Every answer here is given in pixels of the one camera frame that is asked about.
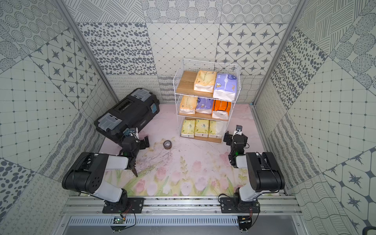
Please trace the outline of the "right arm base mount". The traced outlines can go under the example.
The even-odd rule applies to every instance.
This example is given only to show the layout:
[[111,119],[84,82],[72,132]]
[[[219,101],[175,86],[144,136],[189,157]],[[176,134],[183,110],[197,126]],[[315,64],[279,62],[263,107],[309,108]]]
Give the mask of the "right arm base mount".
[[258,201],[244,202],[236,201],[230,197],[218,198],[222,213],[260,213],[260,204]]

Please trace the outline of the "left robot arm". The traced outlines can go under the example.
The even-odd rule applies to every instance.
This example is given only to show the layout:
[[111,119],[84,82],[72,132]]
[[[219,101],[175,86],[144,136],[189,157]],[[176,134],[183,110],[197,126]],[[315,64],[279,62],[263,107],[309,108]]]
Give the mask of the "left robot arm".
[[62,180],[62,187],[79,193],[86,193],[110,203],[126,203],[127,193],[104,178],[110,170],[131,170],[138,177],[136,157],[140,150],[150,147],[149,138],[140,140],[134,136],[125,137],[119,155],[83,152],[73,163]]

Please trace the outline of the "purple tissue pack top shelf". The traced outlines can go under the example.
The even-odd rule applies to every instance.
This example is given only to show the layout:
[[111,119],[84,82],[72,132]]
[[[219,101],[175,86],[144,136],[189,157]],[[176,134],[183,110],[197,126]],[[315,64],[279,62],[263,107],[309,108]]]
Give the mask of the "purple tissue pack top shelf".
[[236,99],[238,87],[237,77],[227,73],[218,73],[214,90],[213,98],[227,101],[234,101]]

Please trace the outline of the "yellow tissue pack shelf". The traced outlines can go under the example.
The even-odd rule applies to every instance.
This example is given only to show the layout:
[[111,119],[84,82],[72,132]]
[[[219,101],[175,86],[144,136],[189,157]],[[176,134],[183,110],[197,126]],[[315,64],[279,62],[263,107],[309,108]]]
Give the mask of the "yellow tissue pack shelf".
[[179,106],[179,113],[194,115],[198,104],[198,97],[183,96]]
[[200,70],[194,81],[193,90],[213,93],[217,72]]

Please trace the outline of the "yellow tissue pack top shelf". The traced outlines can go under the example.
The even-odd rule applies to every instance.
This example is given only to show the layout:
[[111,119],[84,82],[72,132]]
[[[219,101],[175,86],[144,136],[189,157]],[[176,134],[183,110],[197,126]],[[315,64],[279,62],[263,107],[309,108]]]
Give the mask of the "yellow tissue pack top shelf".
[[193,90],[213,93],[217,72],[200,70],[194,81]]

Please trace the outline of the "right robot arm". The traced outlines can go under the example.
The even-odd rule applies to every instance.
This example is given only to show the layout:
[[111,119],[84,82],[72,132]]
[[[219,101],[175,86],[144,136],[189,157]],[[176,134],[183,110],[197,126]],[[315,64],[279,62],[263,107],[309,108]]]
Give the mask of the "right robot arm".
[[236,203],[256,201],[264,193],[278,193],[285,188],[285,179],[272,152],[245,152],[248,138],[241,132],[226,132],[224,142],[230,147],[230,165],[248,171],[249,182],[236,189]]

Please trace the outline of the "purple tissue pack shelf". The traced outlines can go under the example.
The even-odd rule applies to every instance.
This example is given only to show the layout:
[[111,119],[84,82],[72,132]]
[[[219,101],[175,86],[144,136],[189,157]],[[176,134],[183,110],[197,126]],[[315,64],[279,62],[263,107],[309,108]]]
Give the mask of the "purple tissue pack shelf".
[[227,73],[218,73],[214,90],[213,98],[227,101],[234,101],[236,99],[238,87],[237,77]]
[[198,98],[195,111],[202,114],[211,114],[213,107],[213,99]]

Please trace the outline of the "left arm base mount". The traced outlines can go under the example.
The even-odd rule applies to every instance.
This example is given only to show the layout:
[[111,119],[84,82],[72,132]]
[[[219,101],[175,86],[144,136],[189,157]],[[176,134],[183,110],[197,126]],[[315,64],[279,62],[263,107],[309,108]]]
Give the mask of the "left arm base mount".
[[119,202],[112,203],[105,201],[102,213],[103,214],[120,214],[124,212],[141,213],[144,207],[145,198],[131,197],[121,198]]

